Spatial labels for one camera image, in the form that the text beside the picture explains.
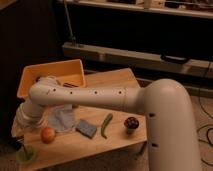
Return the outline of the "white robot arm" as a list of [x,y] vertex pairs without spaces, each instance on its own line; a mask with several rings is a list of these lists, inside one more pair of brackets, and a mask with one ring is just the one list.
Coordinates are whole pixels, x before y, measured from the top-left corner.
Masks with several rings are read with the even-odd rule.
[[150,171],[202,171],[192,102],[175,80],[159,79],[145,88],[68,88],[43,77],[30,87],[15,121],[25,130],[41,122],[47,107],[63,104],[144,114]]

